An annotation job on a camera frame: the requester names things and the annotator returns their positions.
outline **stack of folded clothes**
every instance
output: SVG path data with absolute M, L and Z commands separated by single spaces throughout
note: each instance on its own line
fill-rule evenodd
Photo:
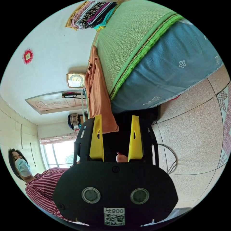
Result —
M 104 28 L 119 7 L 117 2 L 85 1 L 69 17 L 65 27 L 78 29 L 93 28 L 96 31 Z

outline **red decoration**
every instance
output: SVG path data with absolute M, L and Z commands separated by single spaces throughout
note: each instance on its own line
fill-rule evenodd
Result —
M 33 56 L 34 54 L 31 49 L 26 50 L 22 56 L 24 64 L 30 63 L 31 60 L 33 59 Z

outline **yellow bracket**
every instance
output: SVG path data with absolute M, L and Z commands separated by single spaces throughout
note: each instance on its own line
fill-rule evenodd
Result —
M 142 149 L 139 117 L 133 115 L 130 144 L 129 144 L 129 151 L 128 151 L 128 162 L 130 161 L 130 159 L 141 160 L 142 158 L 143 158 L 143 149 Z
M 95 116 L 92 138 L 91 138 L 90 158 L 102 159 L 104 162 L 102 116 L 101 115 Z

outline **bed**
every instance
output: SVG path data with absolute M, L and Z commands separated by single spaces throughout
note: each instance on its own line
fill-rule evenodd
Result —
M 154 12 L 156 16 L 159 11 L 163 12 L 159 20 L 143 20 L 144 15 Z M 143 21 L 133 23 L 134 18 Z M 92 45 L 97 47 L 114 114 L 174 99 L 223 65 L 196 26 L 176 12 L 145 0 L 122 3 L 107 26 L 97 32 Z

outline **qr code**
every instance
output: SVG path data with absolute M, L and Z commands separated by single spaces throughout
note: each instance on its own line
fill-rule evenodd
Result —
M 104 208 L 105 225 L 125 225 L 124 208 Z

